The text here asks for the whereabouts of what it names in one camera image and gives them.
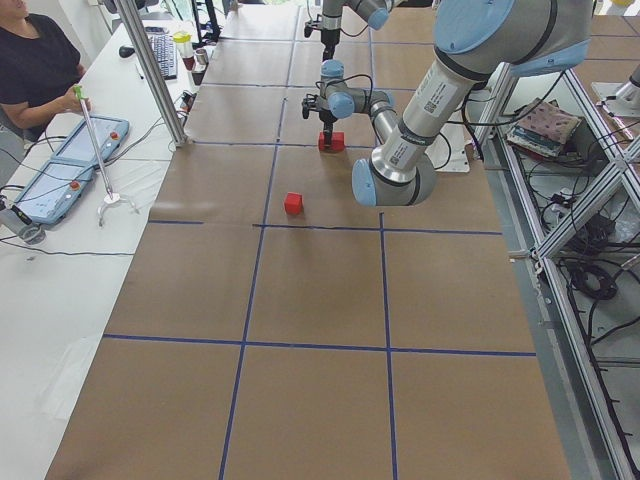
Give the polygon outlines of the red block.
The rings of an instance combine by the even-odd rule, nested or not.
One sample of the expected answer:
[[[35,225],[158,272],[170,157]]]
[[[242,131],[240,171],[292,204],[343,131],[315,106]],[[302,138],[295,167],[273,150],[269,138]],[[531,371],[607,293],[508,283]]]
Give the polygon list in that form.
[[[287,215],[299,215],[303,211],[303,196],[297,192],[288,192],[283,205]]]
[[[345,150],[345,135],[341,131],[334,131],[331,135],[331,144],[329,149],[332,152],[342,152]]]
[[[324,132],[319,133],[317,144],[320,151],[327,151],[331,149],[331,139],[326,139]]]

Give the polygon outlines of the small metal cup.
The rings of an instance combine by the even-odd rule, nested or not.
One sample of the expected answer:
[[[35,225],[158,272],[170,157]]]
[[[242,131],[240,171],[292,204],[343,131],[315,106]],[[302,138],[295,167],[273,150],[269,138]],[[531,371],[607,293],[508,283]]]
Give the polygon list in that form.
[[[204,48],[198,48],[194,51],[194,58],[197,65],[207,66],[209,63],[208,53]]]

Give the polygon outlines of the yellow lid cup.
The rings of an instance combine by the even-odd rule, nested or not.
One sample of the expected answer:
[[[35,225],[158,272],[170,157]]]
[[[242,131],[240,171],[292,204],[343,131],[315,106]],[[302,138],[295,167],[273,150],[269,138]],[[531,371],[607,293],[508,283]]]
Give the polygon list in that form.
[[[186,31],[176,31],[172,39],[180,54],[180,57],[187,71],[192,71],[195,65],[195,57],[193,45],[191,42],[191,34]]]

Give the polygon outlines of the black keyboard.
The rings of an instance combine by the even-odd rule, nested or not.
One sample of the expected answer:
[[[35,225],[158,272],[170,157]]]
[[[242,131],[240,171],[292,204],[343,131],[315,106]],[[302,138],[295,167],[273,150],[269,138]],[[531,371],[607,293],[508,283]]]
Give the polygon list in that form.
[[[165,80],[176,79],[177,51],[173,39],[166,34],[152,34],[148,36],[148,40],[162,77]]]

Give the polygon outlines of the brown paper table cover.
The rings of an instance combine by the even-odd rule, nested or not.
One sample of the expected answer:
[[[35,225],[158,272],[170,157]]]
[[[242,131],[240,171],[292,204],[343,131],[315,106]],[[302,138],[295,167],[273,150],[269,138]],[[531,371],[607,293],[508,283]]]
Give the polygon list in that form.
[[[304,20],[230,16],[48,477],[568,478],[484,167],[357,204]]]

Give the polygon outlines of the black computer mouse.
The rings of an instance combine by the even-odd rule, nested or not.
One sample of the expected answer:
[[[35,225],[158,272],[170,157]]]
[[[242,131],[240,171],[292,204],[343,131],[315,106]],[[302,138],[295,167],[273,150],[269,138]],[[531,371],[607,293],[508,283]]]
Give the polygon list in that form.
[[[123,45],[119,48],[118,54],[121,58],[126,59],[135,54],[135,49],[132,46]]]

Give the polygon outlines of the stack of magazines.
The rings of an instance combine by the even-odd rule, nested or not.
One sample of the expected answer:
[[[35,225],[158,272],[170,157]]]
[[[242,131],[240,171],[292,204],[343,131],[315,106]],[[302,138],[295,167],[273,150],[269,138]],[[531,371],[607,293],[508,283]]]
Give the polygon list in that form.
[[[582,118],[562,110],[556,101],[535,98],[518,111],[519,120],[506,133],[512,146],[543,159],[561,154]]]

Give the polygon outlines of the reacher grabber stick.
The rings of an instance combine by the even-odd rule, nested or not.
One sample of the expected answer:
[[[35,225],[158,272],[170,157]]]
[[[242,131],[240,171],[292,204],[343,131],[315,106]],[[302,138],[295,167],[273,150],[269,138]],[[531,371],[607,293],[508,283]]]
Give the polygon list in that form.
[[[113,190],[112,184],[105,170],[105,165],[104,165],[104,161],[101,153],[101,147],[98,143],[96,129],[89,113],[87,100],[82,94],[82,87],[80,85],[74,85],[72,87],[72,90],[74,91],[74,94],[80,103],[84,120],[87,126],[87,131],[93,146],[96,159],[98,161],[99,170],[105,186],[106,196],[104,197],[102,204],[98,207],[98,210],[97,210],[98,224],[99,224],[99,227],[102,228],[105,224],[104,216],[106,211],[109,208],[116,206],[117,204],[120,204],[120,203],[128,204],[136,214],[139,214],[140,211],[132,198],[126,195],[121,195]]]

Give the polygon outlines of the blue teach pendant lower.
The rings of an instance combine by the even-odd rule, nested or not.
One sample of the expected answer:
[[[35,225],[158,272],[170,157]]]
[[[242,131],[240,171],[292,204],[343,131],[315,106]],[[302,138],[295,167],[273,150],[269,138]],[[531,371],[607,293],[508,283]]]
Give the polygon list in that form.
[[[32,221],[57,224],[92,181],[91,164],[49,160],[17,196],[15,203]]]

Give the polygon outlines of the person in black shirt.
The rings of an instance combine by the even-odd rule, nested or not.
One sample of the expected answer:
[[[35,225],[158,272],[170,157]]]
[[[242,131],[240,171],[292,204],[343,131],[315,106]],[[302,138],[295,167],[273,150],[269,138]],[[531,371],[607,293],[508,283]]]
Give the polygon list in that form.
[[[56,115],[81,112],[74,88],[85,73],[55,20],[1,3],[1,110],[21,134],[37,139]]]

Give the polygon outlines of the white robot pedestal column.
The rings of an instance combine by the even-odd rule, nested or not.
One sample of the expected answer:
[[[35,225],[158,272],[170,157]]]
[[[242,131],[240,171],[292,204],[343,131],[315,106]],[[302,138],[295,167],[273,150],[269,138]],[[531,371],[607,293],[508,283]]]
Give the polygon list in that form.
[[[495,84],[498,73],[495,72],[486,84],[471,90],[466,106],[466,117],[470,123],[481,122],[484,108],[495,98]],[[462,124],[461,106],[458,106],[440,131],[435,142],[426,149],[434,168],[438,173],[468,173],[470,162],[476,154],[471,136]]]

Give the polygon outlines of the aluminium frame post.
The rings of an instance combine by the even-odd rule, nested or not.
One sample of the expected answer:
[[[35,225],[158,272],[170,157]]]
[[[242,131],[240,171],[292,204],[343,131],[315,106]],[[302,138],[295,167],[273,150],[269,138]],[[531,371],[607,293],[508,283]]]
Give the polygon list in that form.
[[[115,0],[114,3],[133,43],[144,76],[171,139],[176,147],[181,147],[186,142],[187,136],[147,38],[136,2]]]

